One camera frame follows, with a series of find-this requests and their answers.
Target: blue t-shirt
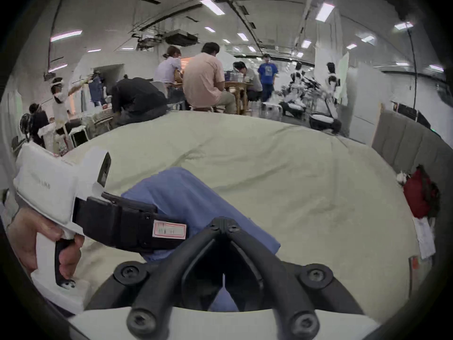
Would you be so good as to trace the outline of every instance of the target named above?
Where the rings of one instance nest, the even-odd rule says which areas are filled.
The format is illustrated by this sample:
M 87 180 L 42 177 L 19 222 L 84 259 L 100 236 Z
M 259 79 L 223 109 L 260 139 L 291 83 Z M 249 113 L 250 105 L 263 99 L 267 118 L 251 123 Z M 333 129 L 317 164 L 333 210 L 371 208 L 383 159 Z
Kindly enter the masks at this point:
M 279 70 L 277 66 L 273 63 L 263 63 L 258 68 L 258 73 L 261 74 L 261 83 L 262 84 L 273 84 L 274 76 Z

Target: wooden table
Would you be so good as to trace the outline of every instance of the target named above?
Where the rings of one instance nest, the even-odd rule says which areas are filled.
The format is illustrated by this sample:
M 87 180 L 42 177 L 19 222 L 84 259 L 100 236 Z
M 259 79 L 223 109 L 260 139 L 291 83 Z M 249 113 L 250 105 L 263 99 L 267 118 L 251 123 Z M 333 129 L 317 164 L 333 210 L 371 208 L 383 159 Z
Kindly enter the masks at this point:
M 247 87 L 253 86 L 252 83 L 246 82 L 225 82 L 225 88 L 234 87 L 234 97 L 236 98 L 236 114 L 241 114 L 241 90 L 244 90 L 244 110 L 242 111 L 242 115 L 247 114 L 247 107 L 248 107 L 248 100 L 247 100 Z

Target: bed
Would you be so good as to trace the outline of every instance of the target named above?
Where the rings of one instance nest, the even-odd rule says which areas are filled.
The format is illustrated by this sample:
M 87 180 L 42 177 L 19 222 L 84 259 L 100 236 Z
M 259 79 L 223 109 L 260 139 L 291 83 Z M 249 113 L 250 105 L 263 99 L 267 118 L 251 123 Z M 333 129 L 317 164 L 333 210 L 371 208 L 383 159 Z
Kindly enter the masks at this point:
M 112 158 L 109 193 L 183 167 L 280 241 L 281 260 L 329 266 L 374 320 L 387 320 L 408 299 L 408 258 L 419 255 L 412 215 L 392 168 L 369 146 L 282 122 L 193 111 L 117 128 L 65 159 L 78 163 L 95 145 Z M 96 289 L 127 260 L 144 262 L 87 239 L 76 276 Z

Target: red bag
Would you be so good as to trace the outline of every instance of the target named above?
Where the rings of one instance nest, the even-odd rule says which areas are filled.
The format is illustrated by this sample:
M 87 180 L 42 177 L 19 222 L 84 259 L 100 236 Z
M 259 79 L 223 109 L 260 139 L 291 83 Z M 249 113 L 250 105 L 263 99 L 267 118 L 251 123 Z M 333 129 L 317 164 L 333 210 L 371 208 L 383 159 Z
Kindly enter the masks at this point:
M 422 165 L 407 179 L 403 191 L 414 217 L 431 218 L 439 212 L 439 189 L 431 182 Z

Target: ceiling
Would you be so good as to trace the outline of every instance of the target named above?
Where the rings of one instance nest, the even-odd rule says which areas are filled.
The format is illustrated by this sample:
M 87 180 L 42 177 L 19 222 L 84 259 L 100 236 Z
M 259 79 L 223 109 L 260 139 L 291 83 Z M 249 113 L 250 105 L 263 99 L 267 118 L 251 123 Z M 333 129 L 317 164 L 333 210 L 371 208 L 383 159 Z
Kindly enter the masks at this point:
M 200 6 L 200 0 L 155 0 L 158 4 L 142 0 L 63 0 L 55 21 L 53 35 L 72 30 L 83 30 L 81 36 L 62 39 L 51 44 L 50 60 L 52 65 L 65 62 L 76 64 L 89 49 L 102 48 L 115 51 L 122 47 L 136 45 L 133 32 L 139 31 L 156 20 L 173 15 L 155 25 L 149 26 L 148 32 L 163 32 L 183 29 L 196 34 L 201 42 L 216 41 L 225 44 L 225 49 L 234 54 L 253 54 L 251 45 L 260 54 L 257 43 L 247 30 L 240 17 L 227 2 L 217 5 L 225 12 L 217 16 L 206 6 Z M 296 48 L 294 42 L 299 36 L 299 27 L 307 0 L 234 0 L 235 6 L 245 7 L 247 14 L 241 14 L 263 52 L 270 52 L 275 57 L 298 59 L 291 52 L 303 52 L 300 59 L 313 64 L 319 25 L 330 24 L 330 17 L 325 23 L 315 20 L 323 0 L 311 0 L 308 17 L 304 23 L 301 39 L 309 39 L 312 44 L 308 49 Z M 357 47 L 350 52 L 350 63 L 366 62 L 380 69 L 412 70 L 413 55 L 406 31 L 397 31 L 394 25 L 399 23 L 398 15 L 392 5 L 385 0 L 325 0 L 332 3 L 341 15 L 343 31 L 343 52 L 350 43 Z M 414 51 L 419 71 L 431 75 L 438 73 L 428 69 L 430 64 L 439 64 L 433 47 L 422 24 L 412 20 Z M 211 33 L 206 26 L 215 30 Z M 244 42 L 237 35 L 243 32 L 249 41 Z M 371 34 L 375 40 L 361 42 L 360 37 Z M 409 67 L 398 67 L 395 62 L 405 61 Z

